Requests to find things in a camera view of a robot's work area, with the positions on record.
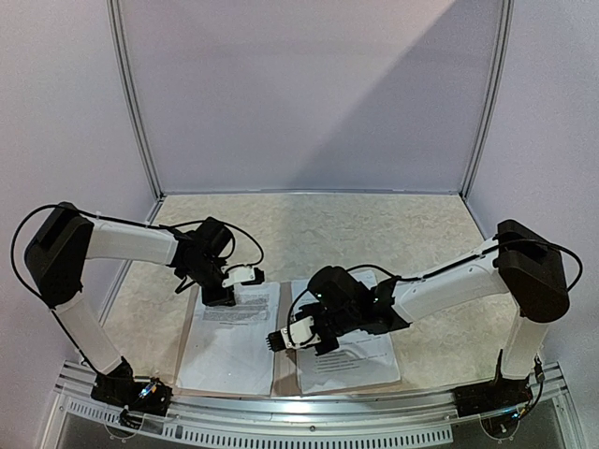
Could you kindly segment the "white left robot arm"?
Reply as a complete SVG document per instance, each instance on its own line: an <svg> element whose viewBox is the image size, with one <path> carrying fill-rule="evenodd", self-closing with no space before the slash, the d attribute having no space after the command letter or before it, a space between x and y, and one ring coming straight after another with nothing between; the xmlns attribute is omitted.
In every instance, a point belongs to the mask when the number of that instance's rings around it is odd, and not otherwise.
<svg viewBox="0 0 599 449"><path fill-rule="evenodd" d="M236 302L233 287L226 284L234 231L213 216L188 223L144 224L59 202L33 209L13 238L19 239L25 230L31 234L22 250L11 252L13 260L22 261L24 286L49 310L103 382L104 392L120 406L139 398L139 386L129 357L100 322L94 296L109 288L92 280L93 272L108 266L150 265L171 275L177 293L199 287L208 307Z"/></svg>

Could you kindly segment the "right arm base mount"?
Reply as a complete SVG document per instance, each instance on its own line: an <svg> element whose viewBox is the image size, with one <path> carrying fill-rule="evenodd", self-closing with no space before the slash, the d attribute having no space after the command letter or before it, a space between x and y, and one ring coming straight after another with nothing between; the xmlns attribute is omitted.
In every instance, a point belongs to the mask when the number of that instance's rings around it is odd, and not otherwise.
<svg viewBox="0 0 599 449"><path fill-rule="evenodd" d="M538 392L533 395L529 378L508 380L498 375L495 379L455 387L451 390L458 416L471 416L491 412L505 412L520 420L539 402L545 384L545 375L536 378Z"/></svg>

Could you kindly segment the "brown plastic folder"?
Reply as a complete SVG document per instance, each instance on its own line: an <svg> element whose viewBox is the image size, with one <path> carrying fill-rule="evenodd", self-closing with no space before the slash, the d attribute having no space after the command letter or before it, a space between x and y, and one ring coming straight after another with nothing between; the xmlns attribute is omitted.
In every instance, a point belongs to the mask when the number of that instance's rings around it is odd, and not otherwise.
<svg viewBox="0 0 599 449"><path fill-rule="evenodd" d="M279 284L280 284L280 303L279 303L279 309L278 309L277 325L276 325L275 329L277 329L278 327L283 325L285 317L286 317L286 310L291 303L291 298L292 298L293 294L297 293L299 287L301 287L301 285L302 285L301 282L296 282L296 281L283 282L283 283L279 283ZM193 318L193 312L194 312L194 309L196 306L196 301L197 301L198 296L201 296L201 294L198 290L195 290L193 292L193 298L195 301L194 308L193 308L193 310L191 310L187 313L187 317L186 317L187 335L186 335L186 338L183 340L181 355L180 355L180 358L178 361L178 369L177 369L177 374L175 377L176 386L177 386L177 375L178 375L179 367L181 365L181 361L183 358L183 350L184 350L184 347L185 347L185 344L187 341L187 336L189 333L191 321ZM348 392L358 391L358 392L361 392L368 388L377 387L380 385L387 385L387 384L375 384L375 385L371 385L371 386L367 386L367 387L348 389L348 390L334 390L334 391L346 391L346 392L347 391ZM223 394L216 394L216 393L198 392L198 391L183 390L183 389L182 389L182 391L184 391L186 393L208 394L208 395L224 396L224 397L238 396L238 395L230 396L230 395L223 395ZM262 396L262 397L269 397L269 396L281 397L281 396L296 396L296 395L304 395L301 393L299 383L298 383L296 353L293 351L282 351L279 353L274 353L274 371L273 371L273 381L271 384L270 393L267 396Z"/></svg>

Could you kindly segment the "white paper stack remainder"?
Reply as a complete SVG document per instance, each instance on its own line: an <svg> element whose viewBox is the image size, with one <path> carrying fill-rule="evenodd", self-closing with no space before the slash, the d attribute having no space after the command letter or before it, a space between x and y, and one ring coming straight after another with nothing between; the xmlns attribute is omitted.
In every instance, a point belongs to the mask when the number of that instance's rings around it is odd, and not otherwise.
<svg viewBox="0 0 599 449"><path fill-rule="evenodd" d="M373 317L361 330L339 338L340 347L325 355L315 348L296 351L299 389L302 394L330 392L389 384L400 380L396 356L388 333L401 321L390 304L390 295L376 295L376 278L370 271L352 275L342 267L324 267L306 282L289 326L299 320L300 307L321 303L326 308L344 305L373 306Z"/></svg>

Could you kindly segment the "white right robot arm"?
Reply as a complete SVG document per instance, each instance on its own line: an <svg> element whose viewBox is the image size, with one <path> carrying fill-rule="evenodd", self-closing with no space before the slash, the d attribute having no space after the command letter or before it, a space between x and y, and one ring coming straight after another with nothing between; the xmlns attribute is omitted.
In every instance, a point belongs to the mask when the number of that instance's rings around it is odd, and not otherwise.
<svg viewBox="0 0 599 449"><path fill-rule="evenodd" d="M530 395L529 376L550 324L569 310L573 284L566 280L563 246L515 220L498 224L496 234L457 260L411 277L388 273L375 286L356 279L351 269L326 266L308 281L314 302L292 305L285 328L287 348L336 350L353 331L382 335L461 304L508 295L516 315L490 381L458 387L456 398L484 399L503 408Z"/></svg>

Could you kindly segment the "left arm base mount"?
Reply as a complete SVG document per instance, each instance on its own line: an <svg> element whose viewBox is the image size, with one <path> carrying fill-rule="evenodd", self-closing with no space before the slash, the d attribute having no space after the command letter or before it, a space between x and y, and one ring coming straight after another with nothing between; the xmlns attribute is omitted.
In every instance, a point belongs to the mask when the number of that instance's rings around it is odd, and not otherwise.
<svg viewBox="0 0 599 449"><path fill-rule="evenodd" d="M136 381L133 377L97 375L91 399L118 407L118 424L138 430L145 415L166 417L172 388L159 378Z"/></svg>

